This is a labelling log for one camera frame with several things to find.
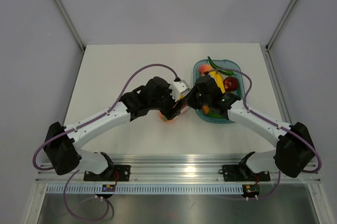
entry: white plastic connector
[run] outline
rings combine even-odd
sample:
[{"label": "white plastic connector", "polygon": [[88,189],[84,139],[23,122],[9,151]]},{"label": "white plastic connector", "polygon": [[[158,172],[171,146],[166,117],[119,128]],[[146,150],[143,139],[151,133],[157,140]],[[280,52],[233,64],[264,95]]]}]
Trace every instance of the white plastic connector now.
[{"label": "white plastic connector", "polygon": [[179,100],[181,95],[184,95],[190,89],[189,85],[184,80],[173,82],[168,88],[172,90],[171,96],[175,102]]}]

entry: green pepper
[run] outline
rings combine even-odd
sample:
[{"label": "green pepper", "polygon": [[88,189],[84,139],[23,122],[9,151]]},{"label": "green pepper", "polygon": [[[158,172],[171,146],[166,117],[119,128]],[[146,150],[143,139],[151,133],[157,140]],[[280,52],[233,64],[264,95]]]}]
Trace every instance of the green pepper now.
[{"label": "green pepper", "polygon": [[[219,67],[218,65],[216,65],[209,56],[207,58],[209,59],[210,65],[214,69],[221,69],[221,67]],[[228,71],[219,70],[218,72],[221,73],[221,74],[224,74],[224,75],[229,75],[229,76],[234,75],[233,71],[231,71],[231,70],[228,70]]]},{"label": "green pepper", "polygon": [[225,119],[223,116],[218,115],[212,111],[210,111],[206,116],[209,118],[214,118],[214,119]]}]

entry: red apple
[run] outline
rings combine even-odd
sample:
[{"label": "red apple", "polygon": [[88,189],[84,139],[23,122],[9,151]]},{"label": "red apple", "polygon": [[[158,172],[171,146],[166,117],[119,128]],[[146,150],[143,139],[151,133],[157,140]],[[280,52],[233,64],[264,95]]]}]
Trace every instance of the red apple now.
[{"label": "red apple", "polygon": [[223,85],[225,86],[226,91],[236,91],[239,87],[239,81],[233,76],[228,76],[223,81]]},{"label": "red apple", "polygon": [[209,65],[209,64],[202,64],[202,65],[199,67],[198,71],[199,71],[200,75],[203,76],[203,75],[205,74],[206,71],[209,71],[209,70],[212,70],[212,69],[213,69],[213,68],[212,68],[211,65]]}]

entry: metal frame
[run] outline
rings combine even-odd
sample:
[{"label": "metal frame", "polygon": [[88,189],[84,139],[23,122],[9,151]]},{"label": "metal frame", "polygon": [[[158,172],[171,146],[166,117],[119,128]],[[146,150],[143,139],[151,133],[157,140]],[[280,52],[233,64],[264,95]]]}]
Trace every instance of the metal frame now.
[{"label": "metal frame", "polygon": [[41,183],[35,184],[34,186],[34,196],[30,202],[29,212],[24,220],[26,224],[36,224],[38,217],[40,216],[44,196],[46,195],[48,184]]},{"label": "metal frame", "polygon": [[[236,155],[167,155],[154,157],[152,155],[121,155],[111,154],[110,158],[115,164],[131,165],[129,182],[119,184],[248,184],[249,182],[224,182],[223,175],[219,174],[219,169],[224,164],[238,163],[244,154]],[[43,163],[43,168],[50,167],[50,163]],[[315,165],[310,164],[308,169],[314,169]],[[65,184],[72,173],[58,176],[53,170],[39,172],[36,183],[63,183]],[[273,184],[277,180],[277,172],[271,172],[270,182],[261,184]],[[84,172],[78,172],[71,184],[90,184],[95,182],[83,181]],[[282,184],[311,184],[320,183],[318,174],[303,173],[296,179],[286,175],[281,176]]]},{"label": "metal frame", "polygon": [[53,0],[55,3],[55,6],[57,7],[61,17],[64,20],[64,23],[66,24],[66,26],[69,28],[70,33],[73,35],[78,47],[80,48],[82,54],[84,54],[85,52],[85,45],[81,39],[81,37],[79,36],[72,20],[69,17],[69,14],[67,12],[67,10],[65,9],[63,3],[61,0]]},{"label": "metal frame", "polygon": [[281,83],[278,77],[278,73],[270,56],[270,52],[267,51],[267,47],[261,45],[261,51],[264,57],[264,61],[267,65],[267,70],[271,79],[272,87],[276,96],[276,101],[279,106],[281,117],[283,121],[286,121],[290,124],[293,123],[292,116],[288,110],[287,103],[285,101],[285,97],[283,95],[283,88],[281,87]]},{"label": "metal frame", "polygon": [[322,224],[335,223],[322,184],[309,184],[308,187],[319,222]]},{"label": "metal frame", "polygon": [[286,7],[285,12],[283,13],[283,15],[281,17],[281,20],[277,24],[275,31],[273,32],[271,38],[269,39],[269,42],[267,44],[268,52],[270,51],[270,49],[274,45],[274,43],[275,43],[277,37],[279,36],[279,34],[282,32],[282,29],[283,29],[286,21],[290,17],[290,15],[293,12],[293,10],[294,10],[295,6],[297,5],[298,1],[299,0],[290,0],[290,2],[288,3],[288,6]]}]

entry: plastic fruit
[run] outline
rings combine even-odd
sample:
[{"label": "plastic fruit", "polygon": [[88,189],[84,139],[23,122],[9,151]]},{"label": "plastic fruit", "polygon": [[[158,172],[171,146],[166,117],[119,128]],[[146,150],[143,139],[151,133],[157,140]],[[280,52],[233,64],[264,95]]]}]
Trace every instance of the plastic fruit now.
[{"label": "plastic fruit", "polygon": [[222,77],[220,74],[216,74],[215,75],[215,81],[216,81],[216,84],[217,86],[220,88],[221,92],[222,93],[225,93],[225,86],[223,85],[223,82],[222,82]]},{"label": "plastic fruit", "polygon": [[203,106],[202,111],[204,112],[205,115],[207,115],[210,112],[210,108],[208,106]]},{"label": "plastic fruit", "polygon": [[212,66],[210,66],[209,64],[206,63],[206,64],[202,64],[199,67],[198,71],[199,71],[200,75],[203,76],[206,71],[209,71],[209,70],[212,70],[212,69],[213,69]]},{"label": "plastic fruit", "polygon": [[223,81],[226,91],[236,91],[239,87],[239,81],[236,77],[229,76]]},{"label": "plastic fruit", "polygon": [[216,113],[214,113],[214,112],[212,112],[212,111],[210,111],[210,112],[207,114],[207,117],[209,117],[209,118],[214,118],[214,119],[223,119],[223,120],[225,120],[224,117],[222,117],[221,115],[218,115],[218,114],[216,114]]},{"label": "plastic fruit", "polygon": [[161,112],[158,112],[159,113],[159,118],[162,120],[162,121],[164,121],[164,122],[166,122],[166,123],[171,123],[173,120],[168,120],[164,115],[162,115],[162,113]]}]

